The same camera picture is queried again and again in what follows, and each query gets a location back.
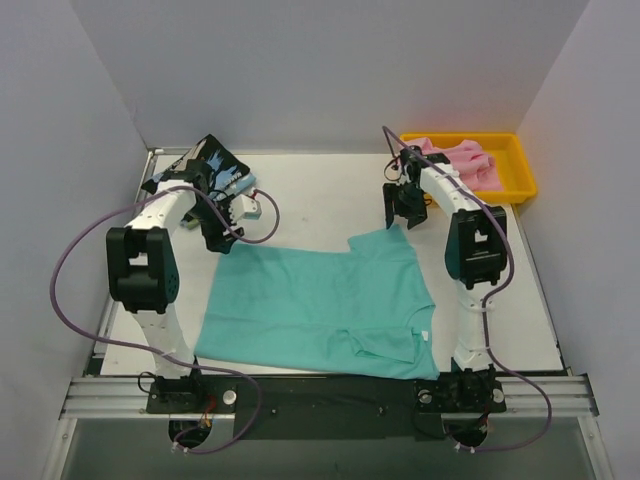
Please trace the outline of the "teal t shirt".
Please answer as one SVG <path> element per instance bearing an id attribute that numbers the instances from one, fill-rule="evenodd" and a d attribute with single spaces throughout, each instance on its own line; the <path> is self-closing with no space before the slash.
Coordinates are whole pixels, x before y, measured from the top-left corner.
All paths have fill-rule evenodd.
<path id="1" fill-rule="evenodd" d="M 195 346 L 239 364 L 434 380 L 435 302 L 398 226 L 346 252 L 241 244 L 215 271 Z"/>

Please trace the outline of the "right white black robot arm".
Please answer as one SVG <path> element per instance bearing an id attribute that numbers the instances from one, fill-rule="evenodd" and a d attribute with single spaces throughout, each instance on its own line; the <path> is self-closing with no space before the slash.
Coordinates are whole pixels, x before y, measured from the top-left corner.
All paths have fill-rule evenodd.
<path id="1" fill-rule="evenodd" d="M 485 317 L 490 301 L 486 295 L 512 260 L 505 245 L 506 212 L 480 200 L 442 153 L 424 156 L 419 147 L 410 146 L 391 164 L 398 178 L 382 186 L 387 229 L 397 217 L 407 221 L 408 229 L 425 222 L 426 195 L 449 219 L 444 263 L 456 286 L 459 327 L 452 371 L 440 381 L 446 385 L 447 399 L 458 409 L 490 402 L 497 387 L 495 365 L 488 354 Z"/>

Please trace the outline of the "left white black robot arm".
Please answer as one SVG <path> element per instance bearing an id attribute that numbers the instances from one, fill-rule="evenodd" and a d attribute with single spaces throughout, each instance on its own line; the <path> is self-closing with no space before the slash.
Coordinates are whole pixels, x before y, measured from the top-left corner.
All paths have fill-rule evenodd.
<path id="1" fill-rule="evenodd" d="M 110 295 L 140 326 L 154 355 L 155 375 L 174 383 L 170 400 L 184 412 L 203 405 L 206 388 L 189 377 L 194 355 L 175 309 L 180 276 L 171 235 L 188 213 L 199 221 L 206 248 L 212 252 L 229 253 L 244 234 L 233 226 L 228 200 L 212 208 L 212 202 L 204 199 L 211 194 L 213 177 L 214 168 L 203 159 L 164 171 L 140 213 L 106 234 Z"/>

